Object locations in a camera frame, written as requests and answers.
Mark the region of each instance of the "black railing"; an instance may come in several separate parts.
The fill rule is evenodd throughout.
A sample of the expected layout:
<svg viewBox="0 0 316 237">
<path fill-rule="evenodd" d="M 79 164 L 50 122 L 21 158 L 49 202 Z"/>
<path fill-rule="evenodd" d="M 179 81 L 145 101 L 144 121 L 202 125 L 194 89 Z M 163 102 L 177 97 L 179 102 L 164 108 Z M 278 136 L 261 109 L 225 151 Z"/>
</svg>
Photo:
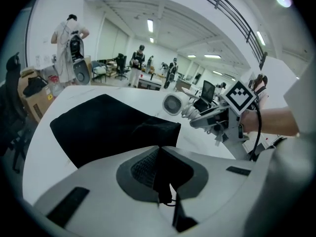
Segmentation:
<svg viewBox="0 0 316 237">
<path fill-rule="evenodd" d="M 259 62 L 259 68 L 262 69 L 268 54 L 267 52 L 263 52 L 256 35 L 254 34 L 247 21 L 241 15 L 241 13 L 228 0 L 207 1 L 214 5 L 215 9 L 218 9 L 222 13 L 224 13 L 239 29 L 239 31 L 245 37 L 246 43 L 250 45 L 253 55 Z"/>
</svg>

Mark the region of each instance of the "white ceiling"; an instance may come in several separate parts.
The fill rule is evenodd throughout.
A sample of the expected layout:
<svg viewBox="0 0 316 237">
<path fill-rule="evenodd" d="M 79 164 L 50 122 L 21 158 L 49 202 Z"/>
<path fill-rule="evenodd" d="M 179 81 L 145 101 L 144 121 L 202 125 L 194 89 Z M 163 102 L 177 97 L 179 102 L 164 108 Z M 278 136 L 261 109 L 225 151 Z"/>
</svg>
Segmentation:
<svg viewBox="0 0 316 237">
<path fill-rule="evenodd" d="M 158 45 L 180 55 L 194 54 L 201 66 L 234 77 L 242 75 L 249 65 L 237 47 L 216 27 L 194 11 L 166 0 L 104 0 L 132 30 L 139 40 L 149 42 L 153 37 Z M 154 21 L 154 33 L 148 31 L 147 20 Z M 222 59 L 205 58 L 218 54 Z"/>
<path fill-rule="evenodd" d="M 314 56 L 315 44 L 295 5 L 284 8 L 276 0 L 244 1 L 257 17 L 259 29 L 264 33 L 267 43 L 264 50 L 269 56 L 283 60 L 300 76 Z"/>
</svg>

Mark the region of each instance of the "black fabric cover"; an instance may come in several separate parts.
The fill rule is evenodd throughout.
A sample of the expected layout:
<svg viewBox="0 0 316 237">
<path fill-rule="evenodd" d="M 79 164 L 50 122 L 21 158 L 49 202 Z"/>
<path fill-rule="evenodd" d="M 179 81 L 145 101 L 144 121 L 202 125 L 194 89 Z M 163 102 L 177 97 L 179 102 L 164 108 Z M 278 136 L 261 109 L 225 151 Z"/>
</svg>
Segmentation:
<svg viewBox="0 0 316 237">
<path fill-rule="evenodd" d="M 147 115 L 105 94 L 62 114 L 50 127 L 79 168 L 137 148 L 175 147 L 181 124 Z"/>
</svg>

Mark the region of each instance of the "black strap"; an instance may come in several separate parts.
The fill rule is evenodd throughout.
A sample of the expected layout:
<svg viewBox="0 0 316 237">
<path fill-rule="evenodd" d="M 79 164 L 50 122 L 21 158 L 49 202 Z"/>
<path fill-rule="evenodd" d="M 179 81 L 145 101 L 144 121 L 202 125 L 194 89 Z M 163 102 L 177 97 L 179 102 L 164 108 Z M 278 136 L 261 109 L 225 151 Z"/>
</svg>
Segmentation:
<svg viewBox="0 0 316 237">
<path fill-rule="evenodd" d="M 256 93 L 257 93 L 257 95 L 259 95 L 262 91 L 264 91 L 266 89 L 266 87 L 265 86 L 262 86 L 260 89 L 258 89 L 257 91 L 256 91 Z"/>
</svg>

